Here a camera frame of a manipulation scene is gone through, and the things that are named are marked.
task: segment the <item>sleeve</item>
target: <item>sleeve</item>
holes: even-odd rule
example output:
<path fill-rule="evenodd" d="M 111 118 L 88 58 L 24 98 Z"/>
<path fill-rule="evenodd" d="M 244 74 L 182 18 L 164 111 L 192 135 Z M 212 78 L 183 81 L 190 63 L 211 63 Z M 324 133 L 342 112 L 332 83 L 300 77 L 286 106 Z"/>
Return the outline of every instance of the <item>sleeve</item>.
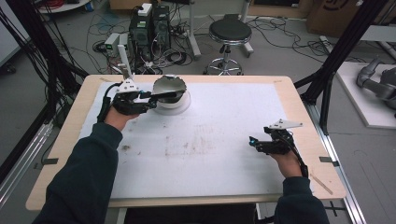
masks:
<path fill-rule="evenodd" d="M 104 223 L 121 139 L 116 128 L 94 124 L 48 185 L 46 203 L 33 223 Z"/>
<path fill-rule="evenodd" d="M 283 181 L 283 196 L 277 202 L 275 223 L 330 223 L 323 203 L 312 195 L 308 178 L 295 176 Z"/>

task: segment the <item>human hand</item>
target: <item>human hand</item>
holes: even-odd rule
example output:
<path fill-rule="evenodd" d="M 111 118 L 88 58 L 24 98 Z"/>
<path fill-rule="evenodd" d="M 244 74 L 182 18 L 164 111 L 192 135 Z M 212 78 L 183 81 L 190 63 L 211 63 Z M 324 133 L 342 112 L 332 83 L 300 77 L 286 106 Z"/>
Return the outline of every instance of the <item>human hand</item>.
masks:
<path fill-rule="evenodd" d="M 280 173 L 282 173 L 285 178 L 303 176 L 297 156 L 292 151 L 289 151 L 285 155 L 270 154 L 270 156 L 276 160 Z"/>
<path fill-rule="evenodd" d="M 139 117 L 138 114 L 123 115 L 123 114 L 119 113 L 116 110 L 116 108 L 111 106 L 110 109 L 108 110 L 107 116 L 105 118 L 105 123 L 115 127 L 116 129 L 120 130 L 120 132 L 121 132 L 122 129 L 125 127 L 125 124 L 128 120 L 135 119 L 137 117 Z"/>

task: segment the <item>person's right arm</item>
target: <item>person's right arm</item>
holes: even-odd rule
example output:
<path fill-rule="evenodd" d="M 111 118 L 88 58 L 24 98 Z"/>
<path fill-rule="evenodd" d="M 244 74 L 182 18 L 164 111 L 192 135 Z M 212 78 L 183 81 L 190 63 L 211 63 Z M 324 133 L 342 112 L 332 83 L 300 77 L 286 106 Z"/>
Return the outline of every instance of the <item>person's right arm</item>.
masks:
<path fill-rule="evenodd" d="M 34 224 L 104 223 L 118 166 L 117 147 L 129 119 L 111 107 L 105 122 L 78 140 L 66 165 L 47 187 L 46 203 Z"/>
<path fill-rule="evenodd" d="M 272 154 L 283 181 L 283 196 L 275 210 L 275 223 L 329 223 L 323 203 L 312 194 L 310 180 L 302 176 L 300 163 L 292 151 L 285 155 Z"/>

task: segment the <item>table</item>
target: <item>table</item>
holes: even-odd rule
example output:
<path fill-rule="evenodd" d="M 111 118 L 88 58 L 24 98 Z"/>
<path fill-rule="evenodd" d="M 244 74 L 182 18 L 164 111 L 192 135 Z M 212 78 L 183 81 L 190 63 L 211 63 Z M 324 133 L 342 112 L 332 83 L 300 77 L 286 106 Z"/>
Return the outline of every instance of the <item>table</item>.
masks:
<path fill-rule="evenodd" d="M 181 76 L 186 83 L 268 83 L 273 84 L 278 97 L 289 120 L 298 120 L 304 124 L 303 128 L 293 129 L 294 139 L 298 142 L 299 150 L 309 167 L 310 179 L 314 195 L 322 200 L 341 199 L 346 191 L 338 174 L 330 162 L 321 162 L 319 157 L 328 157 L 315 127 L 306 112 L 300 96 L 288 77 L 266 76 Z M 135 82 L 154 82 L 158 76 L 135 76 Z M 92 106 L 93 99 L 99 86 L 103 82 L 122 81 L 122 76 L 91 75 L 88 76 L 74 102 L 69 115 L 61 129 L 58 139 L 54 143 L 49 158 L 59 158 L 57 164 L 45 165 L 28 198 L 26 207 L 29 210 L 40 210 L 45 202 L 46 187 L 55 174 L 65 165 L 74 144 L 78 140 L 85 115 Z M 110 207 L 178 205 L 178 204 L 209 204 L 209 203 L 260 203 L 276 202 L 279 194 L 263 195 L 231 195 L 193 198 L 150 198 L 111 200 Z"/>

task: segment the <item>black stool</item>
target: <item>black stool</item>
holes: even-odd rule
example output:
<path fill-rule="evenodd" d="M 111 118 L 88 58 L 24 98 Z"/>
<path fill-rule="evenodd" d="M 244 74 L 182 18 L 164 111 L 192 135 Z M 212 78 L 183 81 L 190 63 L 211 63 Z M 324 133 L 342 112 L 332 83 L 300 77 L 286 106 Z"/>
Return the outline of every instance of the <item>black stool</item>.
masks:
<path fill-rule="evenodd" d="M 243 75 L 242 66 L 230 59 L 231 46 L 246 44 L 251 37 L 251 29 L 237 19 L 222 19 L 213 22 L 209 27 L 209 35 L 215 41 L 222 43 L 220 53 L 222 58 L 213 60 L 204 71 L 205 75 Z"/>

